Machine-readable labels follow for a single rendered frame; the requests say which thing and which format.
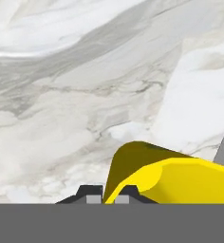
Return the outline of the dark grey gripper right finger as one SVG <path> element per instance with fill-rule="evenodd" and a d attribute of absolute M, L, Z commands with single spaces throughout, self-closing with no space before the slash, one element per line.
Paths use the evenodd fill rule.
<path fill-rule="evenodd" d="M 126 185 L 114 200 L 115 204 L 156 204 L 156 201 L 139 193 L 136 185 Z"/>

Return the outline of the yellow cup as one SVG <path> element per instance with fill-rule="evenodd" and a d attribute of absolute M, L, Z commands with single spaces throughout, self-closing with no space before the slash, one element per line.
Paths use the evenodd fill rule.
<path fill-rule="evenodd" d="M 113 203 L 127 186 L 159 204 L 224 204 L 224 166 L 132 141 L 112 159 L 103 203 Z"/>

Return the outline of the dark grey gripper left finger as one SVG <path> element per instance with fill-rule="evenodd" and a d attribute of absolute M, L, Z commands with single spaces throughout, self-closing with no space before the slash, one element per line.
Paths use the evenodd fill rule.
<path fill-rule="evenodd" d="M 61 201 L 59 204 L 101 204 L 103 201 L 103 187 L 102 185 L 81 185 L 77 193 L 69 196 Z"/>

